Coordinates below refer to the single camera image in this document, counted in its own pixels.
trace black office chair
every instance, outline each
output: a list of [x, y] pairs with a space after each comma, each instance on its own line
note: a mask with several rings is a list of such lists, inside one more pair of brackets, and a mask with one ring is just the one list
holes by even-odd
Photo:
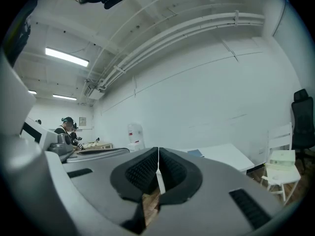
[[295, 126], [293, 130], [292, 149], [299, 149], [296, 159], [301, 159], [305, 171], [304, 158], [315, 160], [314, 156], [305, 153], [305, 149], [315, 146], [315, 129], [313, 119], [314, 102], [305, 89], [294, 93], [294, 102], [291, 104]]

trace white ceiling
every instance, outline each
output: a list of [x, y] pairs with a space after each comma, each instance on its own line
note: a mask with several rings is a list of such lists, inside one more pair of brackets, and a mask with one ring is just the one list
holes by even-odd
[[[262, 14], [262, 4], [263, 0], [124, 0], [105, 10], [101, 3], [39, 0], [30, 38], [14, 69], [29, 89], [37, 91], [37, 97], [51, 99], [54, 93], [93, 104], [82, 95], [89, 84], [85, 80], [104, 79], [113, 65], [162, 31], [211, 14], [235, 10]], [[46, 56], [45, 47], [90, 63], [83, 67]]]

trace paper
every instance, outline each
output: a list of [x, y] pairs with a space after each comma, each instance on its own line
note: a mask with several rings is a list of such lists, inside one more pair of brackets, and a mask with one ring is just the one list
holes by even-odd
[[204, 157], [204, 156], [201, 154], [200, 150], [198, 150], [198, 149], [190, 150], [190, 151], [188, 151], [188, 154], [194, 155], [194, 156], [199, 156], [199, 157]]

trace white table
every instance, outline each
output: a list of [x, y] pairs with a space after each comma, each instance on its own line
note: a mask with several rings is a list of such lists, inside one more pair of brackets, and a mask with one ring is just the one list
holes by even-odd
[[244, 174], [246, 174], [247, 170], [255, 167], [254, 163], [244, 156], [233, 144], [178, 150], [188, 152], [195, 149], [198, 149], [205, 158], [230, 165]]

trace wooden floor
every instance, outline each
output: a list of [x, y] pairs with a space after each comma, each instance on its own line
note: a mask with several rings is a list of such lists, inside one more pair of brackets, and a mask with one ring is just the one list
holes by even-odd
[[[308, 152], [308, 154], [315, 156], [315, 152]], [[315, 177], [315, 164], [312, 164], [311, 160], [309, 159], [305, 159], [305, 163], [306, 163], [306, 170], [305, 170], [305, 173], [302, 175], [303, 167], [302, 167], [301, 160], [297, 160], [295, 162], [295, 166], [301, 175], [301, 180], [299, 181], [298, 185], [296, 186], [295, 191], [293, 192], [290, 200], [287, 202], [286, 205], [294, 201], [299, 201], [303, 197], [305, 197], [310, 185], [314, 182], [313, 177]], [[264, 171], [264, 168], [260, 168], [258, 170], [248, 173], [247, 176], [253, 178], [254, 181], [257, 181], [258, 183], [260, 183], [263, 171]], [[264, 180], [263, 186], [266, 188], [267, 181]], [[292, 190], [292, 187], [293, 187], [293, 184], [284, 185], [286, 196], [289, 195], [290, 191]], [[282, 202], [282, 198], [280, 195], [275, 195], [275, 196], [279, 199], [280, 202]], [[144, 194], [142, 197], [143, 210], [144, 210], [147, 226], [154, 220], [154, 218], [158, 214], [159, 197], [160, 197], [159, 188], [157, 188], [151, 195]]]

